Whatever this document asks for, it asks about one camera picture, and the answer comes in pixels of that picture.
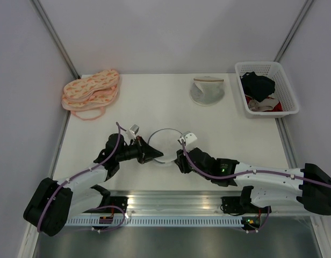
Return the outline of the blue-zipper white mesh laundry bag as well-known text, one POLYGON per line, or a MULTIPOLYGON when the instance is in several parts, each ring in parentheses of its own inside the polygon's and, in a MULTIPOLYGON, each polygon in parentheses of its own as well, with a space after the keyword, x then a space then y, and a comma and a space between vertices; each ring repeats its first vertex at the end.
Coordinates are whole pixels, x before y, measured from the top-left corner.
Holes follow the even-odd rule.
POLYGON ((182 132, 173 128, 163 128, 150 135, 147 143, 163 153, 163 156, 153 159, 159 166, 170 166, 177 159, 176 152, 180 149, 178 139, 182 132))

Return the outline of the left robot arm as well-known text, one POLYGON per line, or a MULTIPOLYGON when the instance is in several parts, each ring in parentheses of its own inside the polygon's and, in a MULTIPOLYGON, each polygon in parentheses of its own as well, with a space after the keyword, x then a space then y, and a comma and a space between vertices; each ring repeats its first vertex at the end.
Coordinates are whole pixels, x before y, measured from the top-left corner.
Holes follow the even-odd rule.
POLYGON ((135 159, 145 164, 163 153, 150 146, 141 136, 127 144, 124 137, 115 133, 109 136, 104 149, 84 171, 71 177, 54 180, 44 178, 29 201, 23 218, 39 232, 52 237, 58 234, 67 220, 83 212, 104 213, 124 209, 111 201, 111 193, 100 186, 119 170, 120 163, 135 159))

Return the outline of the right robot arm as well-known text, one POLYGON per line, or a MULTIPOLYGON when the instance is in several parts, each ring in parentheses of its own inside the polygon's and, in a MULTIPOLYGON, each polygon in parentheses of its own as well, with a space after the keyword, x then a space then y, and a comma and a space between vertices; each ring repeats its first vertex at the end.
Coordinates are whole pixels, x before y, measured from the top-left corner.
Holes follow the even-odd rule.
POLYGON ((331 177, 315 164, 275 169, 232 159, 213 158, 199 148, 177 151, 175 164, 183 174, 195 172, 220 187, 241 188, 239 207, 302 206, 306 211, 331 216, 331 177))

